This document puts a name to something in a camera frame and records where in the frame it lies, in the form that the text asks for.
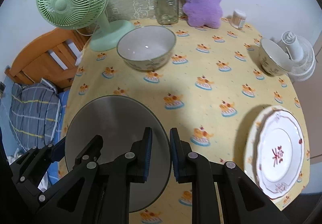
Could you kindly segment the wooden bed headboard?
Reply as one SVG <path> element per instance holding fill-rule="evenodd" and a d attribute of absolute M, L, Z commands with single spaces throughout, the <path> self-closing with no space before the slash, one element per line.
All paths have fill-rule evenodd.
<path fill-rule="evenodd" d="M 75 30 L 56 28 L 24 47 L 4 73 L 15 83 L 31 85 L 44 78 L 61 89 L 69 88 L 77 67 L 76 54 L 67 42 L 75 44 L 80 53 L 88 39 Z"/>

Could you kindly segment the large yellow floral plate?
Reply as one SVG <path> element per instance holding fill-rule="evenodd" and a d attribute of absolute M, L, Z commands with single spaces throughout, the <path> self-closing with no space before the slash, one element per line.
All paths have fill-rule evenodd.
<path fill-rule="evenodd" d="M 288 110 L 282 106 L 269 106 L 259 113 L 249 130 L 244 152 L 244 172 L 258 186 L 256 179 L 255 162 L 259 130 L 261 129 L 266 117 L 274 110 L 280 109 L 289 111 L 296 118 L 296 120 L 300 124 L 304 136 L 303 165 L 301 172 L 298 175 L 297 182 L 283 197 L 270 199 L 280 210 L 283 210 L 303 191 L 310 178 L 310 144 L 308 140 L 308 133 L 303 111 L 300 107 L 295 106 L 294 108 Z"/>

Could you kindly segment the green desk fan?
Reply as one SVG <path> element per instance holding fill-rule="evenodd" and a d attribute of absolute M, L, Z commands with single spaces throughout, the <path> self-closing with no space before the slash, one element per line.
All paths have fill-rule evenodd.
<path fill-rule="evenodd" d="M 93 23 L 98 29 L 90 39 L 90 48 L 103 52 L 117 46 L 120 39 L 134 30 L 126 20 L 109 22 L 106 8 L 109 0 L 36 0 L 42 17 L 55 27 L 78 30 Z"/>

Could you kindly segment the glass jar red lid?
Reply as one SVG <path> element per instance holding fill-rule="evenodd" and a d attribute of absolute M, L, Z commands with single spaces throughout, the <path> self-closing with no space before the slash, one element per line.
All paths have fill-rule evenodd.
<path fill-rule="evenodd" d="M 154 11 L 159 24 L 175 24 L 179 20 L 179 0 L 154 0 Z"/>

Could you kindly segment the grey plaid pillow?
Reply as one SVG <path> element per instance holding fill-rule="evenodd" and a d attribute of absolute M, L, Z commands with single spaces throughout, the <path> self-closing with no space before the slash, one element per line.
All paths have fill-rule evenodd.
<path fill-rule="evenodd" d="M 12 86 L 10 128 L 23 151 L 53 143 L 60 113 L 57 88 L 50 81 Z"/>

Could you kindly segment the pile of clothes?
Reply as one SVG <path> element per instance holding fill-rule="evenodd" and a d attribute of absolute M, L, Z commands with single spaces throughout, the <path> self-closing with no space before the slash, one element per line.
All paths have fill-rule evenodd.
<path fill-rule="evenodd" d="M 14 163 L 17 159 L 19 159 L 25 152 L 19 148 L 17 148 L 14 154 L 7 156 L 7 160 L 9 165 Z"/>

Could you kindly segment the yellow patterned tablecloth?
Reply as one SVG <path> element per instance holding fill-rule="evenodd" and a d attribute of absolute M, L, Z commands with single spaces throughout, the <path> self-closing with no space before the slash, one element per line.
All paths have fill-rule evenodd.
<path fill-rule="evenodd" d="M 155 75 L 129 67 L 115 49 L 98 53 L 85 45 L 64 127 L 97 97 L 131 97 L 153 111 L 166 130 L 177 128 L 194 151 L 243 168 L 248 133 L 259 113 L 269 106 L 301 108 L 290 79 L 260 69 L 261 35 L 253 27 L 193 28 L 179 21 L 170 30 L 177 37 L 173 55 Z"/>

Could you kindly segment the white plate red pattern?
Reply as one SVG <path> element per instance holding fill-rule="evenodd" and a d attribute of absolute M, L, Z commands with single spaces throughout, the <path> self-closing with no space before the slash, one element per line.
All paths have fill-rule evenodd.
<path fill-rule="evenodd" d="M 304 136 L 296 118 L 274 110 L 258 134 L 255 171 L 259 188 L 270 199 L 283 197 L 297 182 L 304 158 Z"/>

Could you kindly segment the white clip fan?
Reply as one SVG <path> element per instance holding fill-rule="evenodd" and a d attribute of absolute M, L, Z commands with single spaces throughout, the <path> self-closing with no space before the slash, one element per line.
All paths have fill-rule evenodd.
<path fill-rule="evenodd" d="M 312 77 L 316 61 L 312 45 L 304 37 L 286 31 L 277 43 L 289 56 L 288 76 L 292 82 L 303 82 Z"/>

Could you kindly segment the toothpick container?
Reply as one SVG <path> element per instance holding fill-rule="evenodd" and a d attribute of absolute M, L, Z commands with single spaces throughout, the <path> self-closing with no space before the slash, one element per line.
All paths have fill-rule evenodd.
<path fill-rule="evenodd" d="M 242 29 L 246 18 L 247 16 L 245 12 L 234 9 L 230 24 L 236 29 Z"/>

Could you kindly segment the floral ceramic bowl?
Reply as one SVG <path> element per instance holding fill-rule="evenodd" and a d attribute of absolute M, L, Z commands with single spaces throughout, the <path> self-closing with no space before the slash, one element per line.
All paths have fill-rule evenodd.
<path fill-rule="evenodd" d="M 117 44 L 117 53 L 130 67 L 155 71 L 171 58 L 176 35 L 168 28 L 148 25 L 126 33 Z"/>
<path fill-rule="evenodd" d="M 268 38 L 260 40 L 259 59 L 262 68 L 272 76 L 282 76 L 291 71 L 289 55 Z"/>
<path fill-rule="evenodd" d="M 144 184 L 131 184 L 129 210 L 138 212 L 153 204 L 163 193 L 170 178 L 169 139 L 158 118 L 142 103 L 125 96 L 97 98 L 71 121 L 65 141 L 65 163 L 71 171 L 75 158 L 95 136 L 103 137 L 98 163 L 111 162 L 128 152 L 143 137 L 146 127 L 153 131 L 149 176 Z"/>

